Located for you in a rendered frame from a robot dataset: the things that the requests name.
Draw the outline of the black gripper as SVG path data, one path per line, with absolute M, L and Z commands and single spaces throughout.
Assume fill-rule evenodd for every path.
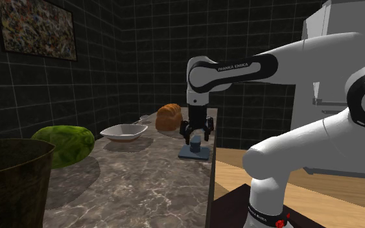
M 190 143 L 192 128 L 202 128 L 204 140 L 208 141 L 211 132 L 214 130 L 212 117 L 207 117 L 207 106 L 188 105 L 189 120 L 182 120 L 180 124 L 180 135 L 185 139 L 186 145 Z

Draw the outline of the green watermelon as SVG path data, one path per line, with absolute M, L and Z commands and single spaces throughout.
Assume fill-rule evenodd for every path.
M 38 130 L 31 139 L 55 145 L 52 169 L 73 165 L 86 158 L 94 148 L 94 135 L 81 126 L 48 126 Z

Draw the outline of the blue-grey block with knob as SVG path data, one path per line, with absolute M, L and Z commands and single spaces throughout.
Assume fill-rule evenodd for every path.
M 182 146 L 178 157 L 183 159 L 196 159 L 207 161 L 210 155 L 210 149 L 205 146 L 201 146 L 202 140 L 200 135 L 194 135 L 189 144 Z

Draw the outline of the dark robot stand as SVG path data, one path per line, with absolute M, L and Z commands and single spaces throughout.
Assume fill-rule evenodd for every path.
M 211 204 L 208 228 L 243 228 L 247 214 L 252 211 L 258 215 L 257 219 L 259 221 L 270 222 L 271 227 L 268 228 L 283 228 L 283 225 L 287 222 L 290 222 L 293 228 L 325 228 L 323 225 L 312 221 L 286 205 L 283 206 L 283 211 L 280 215 L 269 216 L 268 218 L 260 215 L 252 208 L 249 211 L 249 198 L 250 186 L 243 184 L 215 200 Z

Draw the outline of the brown bread loaf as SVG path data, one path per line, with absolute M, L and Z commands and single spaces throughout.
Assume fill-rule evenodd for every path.
M 182 120 L 181 107 L 177 104 L 167 104 L 158 109 L 155 126 L 160 131 L 174 131 L 180 128 Z

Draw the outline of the white square bowl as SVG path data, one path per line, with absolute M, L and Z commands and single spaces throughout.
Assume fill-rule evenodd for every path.
M 118 124 L 102 130 L 100 134 L 115 142 L 128 143 L 138 139 L 148 126 L 142 124 Z

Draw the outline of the grey refrigerator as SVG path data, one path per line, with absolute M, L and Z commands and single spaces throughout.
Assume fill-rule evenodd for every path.
M 359 32 L 365 35 L 365 0 L 327 0 L 318 11 L 303 22 L 302 37 Z M 347 74 L 344 79 L 315 81 L 296 86 L 291 128 L 296 129 L 317 120 L 327 130 L 337 130 L 344 118 L 348 79 L 358 80 L 361 73 Z M 365 109 L 365 95 L 361 100 Z M 365 178 L 365 133 L 353 132 L 351 137 L 335 138 L 344 158 L 335 160 L 323 156 L 323 164 L 307 167 L 308 174 L 327 174 Z

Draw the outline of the dark brown plant pot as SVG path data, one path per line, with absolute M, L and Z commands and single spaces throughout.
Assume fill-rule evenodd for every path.
M 43 228 L 54 145 L 0 139 L 0 228 Z

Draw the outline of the colourful framed wall picture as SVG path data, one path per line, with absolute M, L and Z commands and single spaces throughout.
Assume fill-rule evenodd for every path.
M 77 61 L 73 13 L 48 0 L 0 0 L 4 52 Z

